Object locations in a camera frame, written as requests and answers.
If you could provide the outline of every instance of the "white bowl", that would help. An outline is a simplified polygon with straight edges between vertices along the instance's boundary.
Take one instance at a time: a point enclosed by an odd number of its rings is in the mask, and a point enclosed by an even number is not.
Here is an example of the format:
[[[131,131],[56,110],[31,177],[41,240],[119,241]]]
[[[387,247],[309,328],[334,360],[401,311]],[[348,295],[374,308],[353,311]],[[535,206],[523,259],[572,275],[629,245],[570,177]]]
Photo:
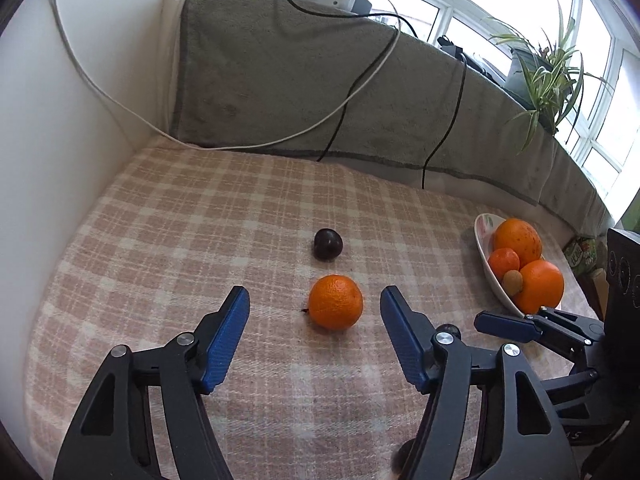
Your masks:
[[[498,215],[492,215],[491,213],[482,213],[476,217],[474,222],[474,233],[476,234],[476,245],[478,245],[478,251],[482,255],[482,269],[484,275],[491,286],[491,290],[494,292],[495,297],[511,311],[514,316],[524,317],[524,314],[513,304],[513,301],[507,296],[498,279],[495,277],[494,272],[489,267],[487,259],[489,255],[494,251],[493,234],[498,225],[504,222],[504,218]]]

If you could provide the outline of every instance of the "silver screw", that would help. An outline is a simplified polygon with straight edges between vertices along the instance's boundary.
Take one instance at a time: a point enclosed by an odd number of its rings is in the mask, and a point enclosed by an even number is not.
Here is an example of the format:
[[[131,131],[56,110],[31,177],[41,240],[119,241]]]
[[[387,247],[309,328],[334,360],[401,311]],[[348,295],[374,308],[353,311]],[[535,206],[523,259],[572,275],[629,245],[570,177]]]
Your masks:
[[[453,336],[449,332],[438,332],[436,334],[436,341],[441,345],[450,345],[453,343]]]
[[[183,332],[175,340],[178,345],[187,346],[193,343],[195,341],[195,338],[191,332]]]
[[[117,345],[111,349],[111,355],[113,357],[122,357],[127,353],[127,347],[124,345]]]
[[[511,357],[516,357],[516,355],[520,355],[520,349],[518,348],[517,345],[514,345],[512,343],[507,343],[504,346],[504,353],[507,355],[510,355]]]

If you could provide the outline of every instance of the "blue gripper pad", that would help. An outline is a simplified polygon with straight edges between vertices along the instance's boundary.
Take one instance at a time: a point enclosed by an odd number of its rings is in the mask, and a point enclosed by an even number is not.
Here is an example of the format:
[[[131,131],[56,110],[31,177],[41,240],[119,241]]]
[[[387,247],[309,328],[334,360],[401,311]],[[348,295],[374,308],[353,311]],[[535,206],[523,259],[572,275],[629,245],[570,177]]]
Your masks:
[[[428,349],[414,333],[409,319],[422,316],[429,326],[431,323],[424,314],[413,312],[394,286],[386,287],[380,294],[380,315],[400,361],[404,378],[409,384],[413,384],[416,390],[423,393],[429,383],[423,362],[423,356]]]
[[[478,332],[483,334],[494,335],[518,343],[537,341],[542,335],[542,331],[537,329],[535,323],[530,319],[502,316],[487,311],[476,316],[474,326]]]
[[[224,317],[207,349],[207,371],[202,378],[202,386],[207,394],[225,380],[240,336],[249,319],[249,293],[245,288],[238,288],[241,289],[240,292],[224,314],[220,311],[225,305],[220,308],[219,314]]]

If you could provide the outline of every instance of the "plaid tablecloth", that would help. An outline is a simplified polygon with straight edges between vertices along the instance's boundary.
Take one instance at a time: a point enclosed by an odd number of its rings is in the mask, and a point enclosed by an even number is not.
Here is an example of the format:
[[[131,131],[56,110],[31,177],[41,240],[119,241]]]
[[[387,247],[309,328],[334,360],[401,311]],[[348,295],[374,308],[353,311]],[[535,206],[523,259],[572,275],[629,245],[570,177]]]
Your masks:
[[[219,308],[233,285],[251,296],[251,316],[225,383],[206,397],[209,418],[238,480],[385,479],[400,444],[414,436],[426,398],[402,375],[380,318],[380,291],[399,287],[435,326],[497,348],[474,331],[476,313],[500,309],[474,243],[486,206],[348,170],[276,156],[175,149],[138,153],[79,227],[54,272],[26,365],[25,406],[40,470],[50,478],[66,428],[115,344],[164,345]],[[336,229],[344,251],[311,255],[315,232]],[[564,310],[589,315],[555,241],[545,256],[566,280]],[[316,279],[351,276],[364,313],[350,330],[314,327],[301,309]],[[530,345],[543,377],[569,363]],[[177,478],[152,388],[156,446]],[[466,476],[479,396],[471,389],[458,460]]]

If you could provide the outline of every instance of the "tangerine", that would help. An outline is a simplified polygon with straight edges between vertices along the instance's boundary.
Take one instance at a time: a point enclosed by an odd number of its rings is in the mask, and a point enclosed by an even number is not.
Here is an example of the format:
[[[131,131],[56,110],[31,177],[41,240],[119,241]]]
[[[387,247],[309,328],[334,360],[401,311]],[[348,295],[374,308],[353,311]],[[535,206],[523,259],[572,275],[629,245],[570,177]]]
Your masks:
[[[509,218],[494,233],[494,250],[508,247],[520,259],[520,268],[542,256],[542,241],[536,230],[524,220]]]
[[[554,264],[536,260],[520,269],[522,291],[513,303],[524,314],[536,314],[541,306],[555,308],[564,294],[564,276]]]
[[[499,282],[502,282],[504,275],[510,270],[520,269],[520,258],[516,254],[516,251],[508,247],[496,249],[493,253],[489,254],[487,263]]]
[[[330,274],[320,278],[311,288],[309,316],[328,330],[346,330],[360,319],[362,293],[347,276]]]

